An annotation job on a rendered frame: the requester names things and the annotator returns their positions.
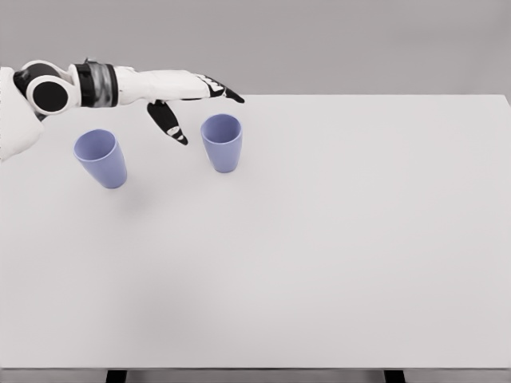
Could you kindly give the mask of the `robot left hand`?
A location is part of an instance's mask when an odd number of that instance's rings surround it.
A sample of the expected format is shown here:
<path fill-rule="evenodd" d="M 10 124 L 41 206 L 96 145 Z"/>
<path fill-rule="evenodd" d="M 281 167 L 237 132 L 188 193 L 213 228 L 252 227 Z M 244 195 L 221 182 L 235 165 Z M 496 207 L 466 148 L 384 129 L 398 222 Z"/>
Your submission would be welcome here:
<path fill-rule="evenodd" d="M 225 97 L 243 104 L 245 100 L 221 82 L 209 76 L 186 70 L 155 70 L 143 72 L 148 86 L 145 99 L 147 111 L 160 130 L 182 145 L 188 144 L 170 101 L 197 101 Z"/>

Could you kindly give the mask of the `lavender blue plastic cup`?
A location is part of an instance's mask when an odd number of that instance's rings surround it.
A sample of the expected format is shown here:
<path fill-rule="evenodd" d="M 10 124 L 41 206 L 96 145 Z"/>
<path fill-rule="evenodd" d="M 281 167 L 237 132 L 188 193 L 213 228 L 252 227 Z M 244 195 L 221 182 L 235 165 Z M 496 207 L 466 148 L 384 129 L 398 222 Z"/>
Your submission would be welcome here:
<path fill-rule="evenodd" d="M 243 129 L 238 119 L 229 114 L 210 116 L 200 127 L 208 159 L 217 172 L 234 171 L 240 161 Z"/>
<path fill-rule="evenodd" d="M 126 182 L 125 158 L 112 132 L 94 129 L 82 134 L 73 146 L 73 154 L 102 187 L 119 188 Z"/>

